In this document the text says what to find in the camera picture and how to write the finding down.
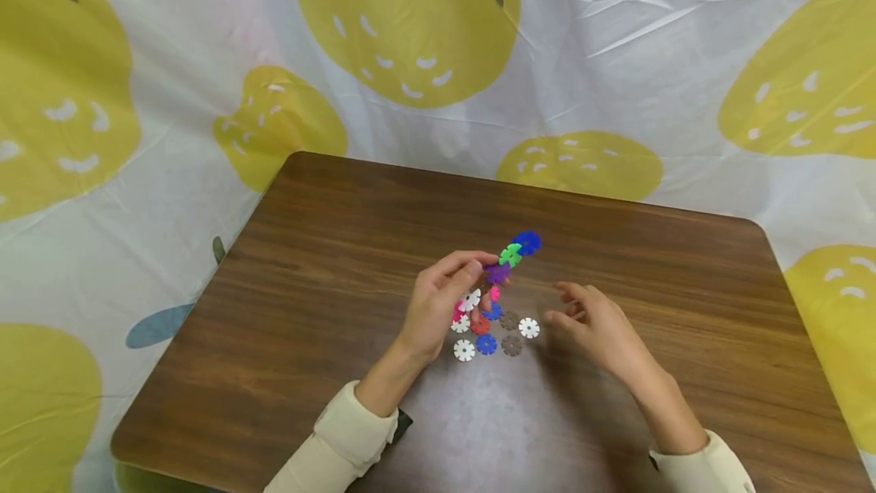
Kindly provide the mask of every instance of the blue leaf print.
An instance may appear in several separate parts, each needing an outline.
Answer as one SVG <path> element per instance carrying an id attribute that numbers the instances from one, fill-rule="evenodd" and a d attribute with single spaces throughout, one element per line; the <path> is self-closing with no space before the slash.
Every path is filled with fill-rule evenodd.
<path id="1" fill-rule="evenodd" d="M 171 339 L 179 331 L 194 305 L 180 304 L 179 307 L 159 310 L 146 316 L 131 328 L 125 344 L 128 348 L 146 348 Z"/>

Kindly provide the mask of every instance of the yellow apple print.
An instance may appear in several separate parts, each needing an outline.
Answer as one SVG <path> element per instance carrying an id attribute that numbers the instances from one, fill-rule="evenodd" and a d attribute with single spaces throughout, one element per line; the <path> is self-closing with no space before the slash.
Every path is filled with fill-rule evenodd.
<path id="1" fill-rule="evenodd" d="M 855 442 L 876 453 L 876 247 L 818 247 L 785 277 Z"/>
<path id="2" fill-rule="evenodd" d="M 497 180 L 641 200 L 663 180 L 663 163 L 650 148 L 622 135 L 572 132 L 525 140 L 506 154 Z"/>
<path id="3" fill-rule="evenodd" d="M 70 493 L 100 410 L 100 370 L 79 339 L 0 324 L 0 491 Z"/>
<path id="4" fill-rule="evenodd" d="M 289 154 L 347 153 L 347 132 L 318 90 L 285 68 L 260 65 L 243 79 L 240 108 L 213 136 L 246 186 L 264 192 Z"/>
<path id="5" fill-rule="evenodd" d="M 322 49 L 401 105 L 444 107 L 492 84 L 517 38 L 520 0 L 298 0 Z"/>
<path id="6" fill-rule="evenodd" d="M 107 0 L 0 0 L 0 221 L 86 193 L 140 139 Z"/>
<path id="7" fill-rule="evenodd" d="M 876 0 L 812 0 L 745 66 L 722 133 L 763 154 L 876 158 Z"/>
<path id="8" fill-rule="evenodd" d="M 116 463 L 119 493 L 213 493 L 214 489 Z"/>

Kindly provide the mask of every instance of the sweater cuff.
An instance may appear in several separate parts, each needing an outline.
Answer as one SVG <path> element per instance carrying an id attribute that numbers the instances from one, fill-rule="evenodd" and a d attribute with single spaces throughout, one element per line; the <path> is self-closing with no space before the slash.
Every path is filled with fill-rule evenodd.
<path id="1" fill-rule="evenodd" d="M 747 471 L 727 443 L 713 431 L 707 430 L 709 443 L 701 451 L 690 455 L 664 455 L 651 448 L 651 460 L 672 484 L 697 484 L 708 491 L 754 493 Z M 680 491 L 707 491 L 681 487 Z"/>
<path id="2" fill-rule="evenodd" d="M 358 381 L 344 385 L 328 403 L 313 426 L 313 433 L 355 466 L 371 465 L 380 459 L 398 426 L 398 409 L 387 418 L 369 412 L 356 399 Z"/>

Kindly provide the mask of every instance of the wrist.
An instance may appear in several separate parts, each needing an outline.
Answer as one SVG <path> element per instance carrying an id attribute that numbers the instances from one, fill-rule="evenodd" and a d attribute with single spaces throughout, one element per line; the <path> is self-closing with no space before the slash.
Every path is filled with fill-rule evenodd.
<path id="1" fill-rule="evenodd" d="M 426 355 L 420 350 L 411 348 L 401 339 L 396 339 L 386 349 L 382 359 L 391 362 L 391 365 L 401 372 L 419 374 L 431 362 L 431 355 Z"/>
<path id="2" fill-rule="evenodd" d="M 673 389 L 678 389 L 678 383 L 655 362 L 627 382 L 627 388 L 640 405 L 647 406 L 664 399 Z"/>

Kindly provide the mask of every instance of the left hand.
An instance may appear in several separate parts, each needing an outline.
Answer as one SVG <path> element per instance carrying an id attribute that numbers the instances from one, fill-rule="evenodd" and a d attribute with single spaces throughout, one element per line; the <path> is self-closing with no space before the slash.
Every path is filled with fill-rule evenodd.
<path id="1" fill-rule="evenodd" d="M 430 364 L 438 357 L 453 321 L 453 308 L 478 283 L 484 265 L 498 256 L 484 251 L 455 251 L 417 275 L 414 293 L 396 342 L 411 356 Z"/>

